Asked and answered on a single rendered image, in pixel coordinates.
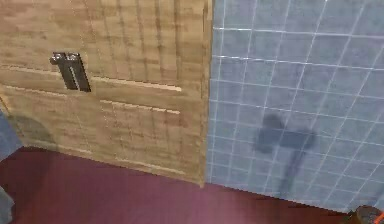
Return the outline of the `brown wooden room door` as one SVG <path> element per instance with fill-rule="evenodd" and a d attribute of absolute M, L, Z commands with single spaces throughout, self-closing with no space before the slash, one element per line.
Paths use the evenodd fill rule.
<path fill-rule="evenodd" d="M 31 147 L 205 182 L 214 0 L 0 0 L 0 112 Z M 90 92 L 54 52 L 79 53 Z"/>

